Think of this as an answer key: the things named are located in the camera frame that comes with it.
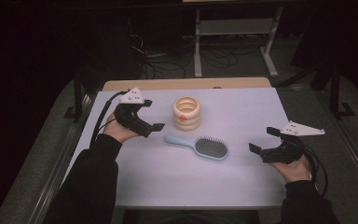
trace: hand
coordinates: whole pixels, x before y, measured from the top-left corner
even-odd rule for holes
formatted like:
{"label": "hand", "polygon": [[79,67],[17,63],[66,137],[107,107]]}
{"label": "hand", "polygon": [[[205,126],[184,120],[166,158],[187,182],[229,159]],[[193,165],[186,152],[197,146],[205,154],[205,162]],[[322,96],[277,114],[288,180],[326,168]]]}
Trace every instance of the hand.
{"label": "hand", "polygon": [[270,165],[278,170],[286,183],[297,180],[310,180],[310,164],[305,155],[302,155],[298,161],[293,161],[290,164],[273,162]]}
{"label": "hand", "polygon": [[107,118],[106,122],[107,122],[107,124],[103,129],[103,133],[116,138],[116,140],[118,140],[118,142],[120,142],[120,143],[124,143],[125,141],[129,140],[130,138],[139,136],[138,133],[135,133],[135,132],[131,131],[130,129],[126,129],[123,126],[121,126],[121,124],[117,123],[115,113],[112,113]]}

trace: floor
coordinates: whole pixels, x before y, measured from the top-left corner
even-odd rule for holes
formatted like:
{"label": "floor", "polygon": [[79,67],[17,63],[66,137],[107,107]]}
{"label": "floor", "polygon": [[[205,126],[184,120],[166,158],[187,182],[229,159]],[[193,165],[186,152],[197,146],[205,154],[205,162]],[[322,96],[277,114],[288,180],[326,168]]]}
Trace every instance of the floor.
{"label": "floor", "polygon": [[[300,37],[278,36],[270,55],[279,76],[271,78],[258,49],[265,40],[260,35],[201,40],[203,77],[267,77],[275,85],[302,71],[302,68],[290,65]],[[180,56],[164,52],[149,55],[140,78],[193,78],[193,42],[191,38],[185,38],[184,42],[186,47]],[[314,91],[310,88],[313,77],[314,74],[310,74],[277,91],[289,119],[326,130],[324,136],[305,138],[303,141],[318,153],[327,168],[330,184],[326,198],[332,202],[341,223],[358,223],[358,92],[347,79],[341,78],[339,100],[348,103],[356,116],[337,120],[328,110],[329,85],[323,91]],[[49,193],[57,186],[56,178],[60,176],[57,168],[69,162],[70,155],[65,154],[64,149],[74,146],[76,136],[80,135],[80,123],[85,119],[74,123],[73,119],[64,118],[68,107],[75,103],[73,92],[73,83],[68,83],[51,108],[0,210],[0,223],[8,223],[9,220],[10,223],[30,220],[30,223],[38,223],[43,219],[51,196]],[[85,98],[86,113],[91,103]],[[120,222],[123,212],[122,209],[116,210],[114,223]],[[258,212],[261,223],[277,223],[280,220],[279,208]]]}

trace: dark background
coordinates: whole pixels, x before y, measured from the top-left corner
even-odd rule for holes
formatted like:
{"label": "dark background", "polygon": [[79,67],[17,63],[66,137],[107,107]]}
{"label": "dark background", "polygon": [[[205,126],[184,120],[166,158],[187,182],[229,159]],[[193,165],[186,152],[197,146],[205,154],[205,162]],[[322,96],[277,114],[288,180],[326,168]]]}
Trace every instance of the dark background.
{"label": "dark background", "polygon": [[[76,3],[81,6],[87,1]],[[68,16],[57,7],[47,1],[0,1],[0,205],[55,99],[75,71],[89,94],[108,79],[140,75],[143,59],[130,48],[129,16],[134,22],[131,28],[157,48],[178,50],[182,35],[194,30],[194,21],[180,11]],[[176,22],[176,29],[168,34],[162,32],[167,22]],[[286,7],[279,34],[303,33],[293,65],[307,68],[332,54],[342,75],[358,88],[358,1]]]}

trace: white tabletop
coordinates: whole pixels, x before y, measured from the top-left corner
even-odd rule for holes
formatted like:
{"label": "white tabletop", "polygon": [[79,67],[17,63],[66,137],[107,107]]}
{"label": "white tabletop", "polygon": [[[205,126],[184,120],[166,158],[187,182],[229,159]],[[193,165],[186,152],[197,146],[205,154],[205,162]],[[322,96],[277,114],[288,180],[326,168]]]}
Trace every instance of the white tabletop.
{"label": "white tabletop", "polygon": [[[80,137],[68,172],[81,150],[88,148],[96,120],[113,91],[99,92]],[[280,206],[284,181],[271,166],[249,151],[249,143],[262,148],[281,141],[266,133],[281,128],[288,119],[273,88],[142,91],[153,101],[138,115],[144,121],[165,123],[161,132],[127,141],[117,157],[117,206],[166,209],[256,209]],[[191,132],[172,123],[172,104],[183,96],[201,103],[201,125]],[[115,109],[116,100],[107,111]],[[189,147],[164,142],[166,134],[188,140],[200,136],[222,139],[228,145],[223,161],[211,161]]]}

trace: table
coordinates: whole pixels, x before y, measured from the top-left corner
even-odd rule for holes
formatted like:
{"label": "table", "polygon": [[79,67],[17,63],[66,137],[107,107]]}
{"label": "table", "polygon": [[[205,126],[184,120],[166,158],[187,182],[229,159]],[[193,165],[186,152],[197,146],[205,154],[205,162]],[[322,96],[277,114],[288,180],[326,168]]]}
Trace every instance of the table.
{"label": "table", "polygon": [[[88,148],[105,100],[113,91],[137,86],[145,99],[153,101],[150,107],[138,112],[140,118],[166,125],[148,138],[131,139],[120,150],[117,207],[258,209],[280,206],[285,194],[284,181],[248,148],[249,142],[262,148],[278,146],[280,139],[268,135],[266,127],[282,127],[288,121],[277,92],[268,84],[263,77],[107,82],[95,100],[70,165],[81,150]],[[215,86],[225,89],[207,89]],[[173,100],[182,95],[195,96],[201,102],[202,122],[192,132],[181,132],[172,124]],[[227,100],[235,96],[241,100]],[[217,102],[224,106],[216,107]],[[115,107],[112,104],[107,115]],[[187,139],[203,133],[219,136],[228,144],[228,157],[220,162],[198,157],[190,148],[165,143],[163,137],[167,133]]]}

